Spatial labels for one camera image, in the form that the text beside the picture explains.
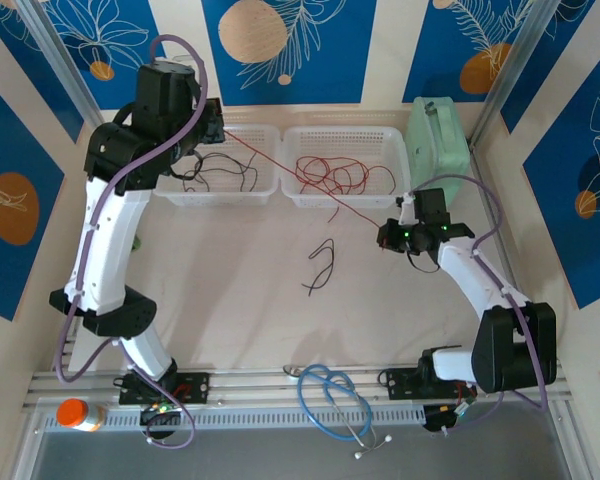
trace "blue stethoscope tubing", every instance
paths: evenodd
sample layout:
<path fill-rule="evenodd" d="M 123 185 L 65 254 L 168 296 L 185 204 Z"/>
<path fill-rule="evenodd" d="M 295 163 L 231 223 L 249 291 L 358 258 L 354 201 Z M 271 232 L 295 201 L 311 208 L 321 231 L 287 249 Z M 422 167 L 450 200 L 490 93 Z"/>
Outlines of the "blue stethoscope tubing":
<path fill-rule="evenodd" d="M 325 374 L 325 376 L 318 375 L 314 373 L 314 371 L 319 371 Z M 307 407 L 307 404 L 304 401 L 304 396 L 302 394 L 302 384 L 306 378 L 311 378 L 312 380 L 322 383 L 322 391 L 324 392 L 324 396 L 327 399 L 327 402 L 329 402 L 329 404 L 331 404 L 332 407 L 336 408 L 336 410 L 338 410 L 338 413 L 340 413 L 340 411 L 336 406 L 336 402 L 331 396 L 331 392 L 329 391 L 331 388 L 334 388 L 344 393 L 345 395 L 348 395 L 349 397 L 353 397 L 358 401 L 360 408 L 362 408 L 366 413 L 367 419 L 360 432 L 358 432 L 357 437 L 353 434 L 341 435 L 339 433 L 334 432 L 330 428 L 325 427 L 322 423 L 320 423 L 320 421 L 315 417 L 315 415 L 311 413 L 309 407 Z M 333 380 L 336 379 L 343 380 L 346 385 L 340 385 L 338 383 L 335 383 Z M 358 395 L 355 388 L 356 387 L 351 381 L 351 378 L 349 378 L 349 376 L 346 373 L 338 370 L 330 370 L 325 365 L 314 363 L 313 365 L 309 365 L 307 368 L 305 368 L 298 377 L 298 401 L 305 415 L 309 417 L 309 420 L 311 420 L 311 422 L 322 432 L 326 433 L 332 438 L 335 438 L 336 440 L 340 440 L 343 442 L 360 442 L 360 438 L 366 435 L 367 432 L 369 432 L 369 430 L 371 429 L 372 414 L 369 402 L 367 402 L 364 398 Z"/>

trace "basket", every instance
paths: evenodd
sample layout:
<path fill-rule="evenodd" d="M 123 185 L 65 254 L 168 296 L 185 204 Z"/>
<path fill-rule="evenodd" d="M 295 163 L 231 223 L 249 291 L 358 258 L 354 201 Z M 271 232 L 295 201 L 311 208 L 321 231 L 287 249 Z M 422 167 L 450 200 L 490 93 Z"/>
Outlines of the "basket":
<path fill-rule="evenodd" d="M 284 134 L 282 161 L 295 171 L 296 162 L 304 156 L 349 157 L 368 168 L 384 166 L 370 174 L 364 192 L 335 195 L 353 208 L 387 208 L 395 205 L 396 196 L 410 188 L 409 158 L 402 134 L 390 127 L 293 127 Z M 315 187 L 306 186 L 295 175 L 282 173 L 282 192 L 298 207 L 336 207 L 337 202 Z"/>
<path fill-rule="evenodd" d="M 225 130 L 272 158 L 280 155 L 280 131 L 274 126 L 227 125 Z M 182 181 L 174 177 L 161 177 L 154 190 L 155 195 L 168 198 L 179 206 L 257 206 L 265 205 L 278 188 L 278 168 L 262 155 L 253 157 L 253 151 L 229 135 L 224 143 L 198 145 L 196 151 L 202 156 L 209 153 L 228 155 L 250 168 L 240 167 L 219 156 L 208 158 L 204 161 L 196 180 Z M 181 175 L 191 175 L 197 161 L 196 156 L 183 157 L 173 166 L 173 170 Z M 218 169 L 230 170 L 237 174 Z M 240 171 L 244 171 L 244 176 L 239 174 Z"/>

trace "green plastic container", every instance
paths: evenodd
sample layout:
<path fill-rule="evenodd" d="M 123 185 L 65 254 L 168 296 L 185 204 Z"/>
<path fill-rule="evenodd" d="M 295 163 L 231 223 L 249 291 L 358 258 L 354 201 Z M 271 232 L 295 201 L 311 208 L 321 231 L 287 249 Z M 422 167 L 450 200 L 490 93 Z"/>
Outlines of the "green plastic container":
<path fill-rule="evenodd" d="M 437 175 L 464 175 L 469 170 L 469 147 L 458 111 L 449 97 L 417 97 L 404 141 L 409 154 L 412 188 Z M 427 188 L 442 188 L 449 206 L 462 183 L 459 179 L 443 179 Z"/>

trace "white table surface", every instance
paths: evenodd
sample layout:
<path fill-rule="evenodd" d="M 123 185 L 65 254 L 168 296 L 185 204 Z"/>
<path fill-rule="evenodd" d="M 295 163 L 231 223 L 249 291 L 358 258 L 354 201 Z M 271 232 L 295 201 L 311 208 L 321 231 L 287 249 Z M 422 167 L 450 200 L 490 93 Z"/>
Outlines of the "white table surface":
<path fill-rule="evenodd" d="M 489 223 L 476 187 L 465 185 L 452 221 L 476 233 Z M 382 251 L 377 229 L 341 209 L 300 209 L 277 192 L 264 207 L 176 207 L 154 197 L 140 223 L 142 247 L 127 283 L 158 303 L 157 330 L 181 368 L 267 368 L 286 363 L 382 365 L 415 362 L 423 349 L 472 345 L 478 318 L 446 273 L 418 272 L 406 256 Z M 382 224 L 398 209 L 365 210 Z M 311 297 L 311 283 L 335 241 L 330 282 Z M 493 240 L 487 257 L 501 263 Z M 427 256 L 415 259 L 433 267 Z M 100 339 L 80 328 L 70 370 Z M 123 366 L 109 348 L 92 369 Z"/>

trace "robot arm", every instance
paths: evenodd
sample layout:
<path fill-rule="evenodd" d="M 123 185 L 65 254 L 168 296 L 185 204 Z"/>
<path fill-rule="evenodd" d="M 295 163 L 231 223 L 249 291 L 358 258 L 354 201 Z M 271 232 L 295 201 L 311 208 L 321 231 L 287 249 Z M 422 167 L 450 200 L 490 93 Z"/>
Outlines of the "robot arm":
<path fill-rule="evenodd" d="M 168 390 L 177 365 L 152 324 L 157 306 L 125 285 L 126 271 L 140 217 L 159 176 L 173 174 L 171 166 L 199 143 L 224 141 L 220 102 L 213 99 L 196 105 L 204 110 L 191 131 L 116 184 L 95 228 L 90 220 L 114 175 L 179 131 L 192 117 L 194 100 L 198 103 L 199 98 L 200 87 L 190 67 L 165 61 L 140 67 L 135 102 L 123 107 L 113 122 L 100 125 L 89 141 L 85 222 L 76 262 L 64 289 L 50 295 L 51 305 L 65 313 L 77 298 L 76 315 L 83 318 L 83 326 L 101 337 L 121 338 L 133 362 Z M 125 125 L 129 114 L 131 124 Z M 85 238 L 92 230 L 83 287 L 78 291 L 78 268 Z"/>
<path fill-rule="evenodd" d="M 411 205 L 401 203 L 401 207 L 404 211 Z M 388 220 L 380 228 L 378 244 L 407 255 L 428 253 L 455 280 L 480 319 L 472 349 L 444 347 L 423 352 L 420 373 L 428 378 L 420 380 L 460 380 L 478 384 L 488 393 L 536 386 L 527 346 L 514 341 L 514 332 L 522 334 L 522 330 L 511 298 L 528 318 L 545 383 L 555 381 L 556 322 L 551 307 L 530 302 L 493 268 L 479 249 L 474 249 L 473 232 L 465 224 L 451 223 L 442 189 L 416 192 L 413 208 L 417 223 L 402 225 L 398 220 Z M 403 213 L 402 218 L 410 216 Z"/>

